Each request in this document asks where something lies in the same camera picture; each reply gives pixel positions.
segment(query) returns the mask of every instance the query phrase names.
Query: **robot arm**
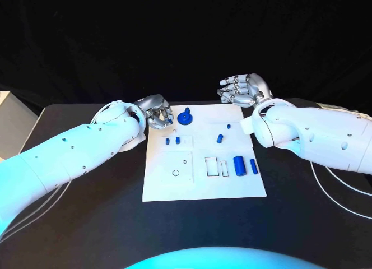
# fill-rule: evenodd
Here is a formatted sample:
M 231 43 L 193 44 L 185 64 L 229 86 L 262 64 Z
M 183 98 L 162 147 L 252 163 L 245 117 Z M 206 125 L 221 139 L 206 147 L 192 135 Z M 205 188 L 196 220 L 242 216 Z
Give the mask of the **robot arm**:
M 137 146 L 146 139 L 146 120 L 156 129 L 172 124 L 172 109 L 162 95 L 134 104 L 114 101 L 91 124 L 77 126 L 0 163 L 0 237 L 41 196 L 94 170 L 118 151 Z
M 372 121 L 347 112 L 297 108 L 272 97 L 257 74 L 221 81 L 222 102 L 255 107 L 241 121 L 264 147 L 275 146 L 330 168 L 372 174 Z

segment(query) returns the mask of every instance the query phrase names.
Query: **black tabletop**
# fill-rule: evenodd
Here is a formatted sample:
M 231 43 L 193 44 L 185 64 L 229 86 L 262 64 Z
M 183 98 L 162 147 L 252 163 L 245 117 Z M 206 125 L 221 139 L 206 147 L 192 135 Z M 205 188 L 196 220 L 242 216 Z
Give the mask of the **black tabletop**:
M 316 106 L 301 99 L 288 101 Z M 88 123 L 101 106 L 46 107 L 23 150 Z M 244 116 L 251 112 L 244 109 Z M 267 197 L 143 203 L 144 141 L 72 181 L 51 211 L 0 244 L 0 268 L 123 268 L 166 252 L 209 246 L 270 250 L 329 268 L 372 267 L 372 220 L 327 198 L 308 161 L 288 150 L 265 149 L 251 137 Z M 346 188 L 324 167 L 314 167 L 334 199 L 372 216 L 372 197 Z M 336 174 L 372 192 L 372 178 Z

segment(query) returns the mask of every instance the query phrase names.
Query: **blue cap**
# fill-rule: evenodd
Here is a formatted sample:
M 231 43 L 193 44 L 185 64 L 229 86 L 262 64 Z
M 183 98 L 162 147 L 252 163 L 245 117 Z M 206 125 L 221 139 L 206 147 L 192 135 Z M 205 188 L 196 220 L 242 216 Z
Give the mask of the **blue cap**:
M 192 123 L 192 114 L 189 108 L 186 108 L 185 112 L 177 115 L 177 122 L 182 125 L 189 125 Z

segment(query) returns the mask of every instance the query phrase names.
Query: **silver hand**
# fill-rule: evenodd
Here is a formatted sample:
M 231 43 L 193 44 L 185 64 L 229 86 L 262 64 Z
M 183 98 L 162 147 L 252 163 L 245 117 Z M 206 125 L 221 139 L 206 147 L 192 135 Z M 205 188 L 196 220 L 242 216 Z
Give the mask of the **silver hand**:
M 160 94 L 150 95 L 134 102 L 146 115 L 147 123 L 153 129 L 163 129 L 172 125 L 175 119 L 169 102 Z
M 238 75 L 221 81 L 221 85 L 229 84 L 218 89 L 222 103 L 234 103 L 247 108 L 257 106 L 274 98 L 268 85 L 258 74 Z

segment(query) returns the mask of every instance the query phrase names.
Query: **robotic hand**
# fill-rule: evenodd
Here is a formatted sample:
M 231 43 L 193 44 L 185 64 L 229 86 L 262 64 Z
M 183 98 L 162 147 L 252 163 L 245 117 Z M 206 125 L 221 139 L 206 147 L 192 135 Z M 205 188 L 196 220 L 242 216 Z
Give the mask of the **robotic hand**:
M 146 121 L 154 129 L 172 125 L 172 108 L 162 95 L 136 103 L 114 101 L 90 124 L 56 135 L 0 163 L 0 238 L 22 210 L 64 183 L 94 170 L 146 139 Z
M 303 159 L 330 168 L 372 174 L 372 121 L 356 114 L 321 108 L 297 108 L 274 98 L 257 74 L 221 81 L 222 103 L 247 108 L 244 132 L 255 134 L 264 147 L 288 149 Z

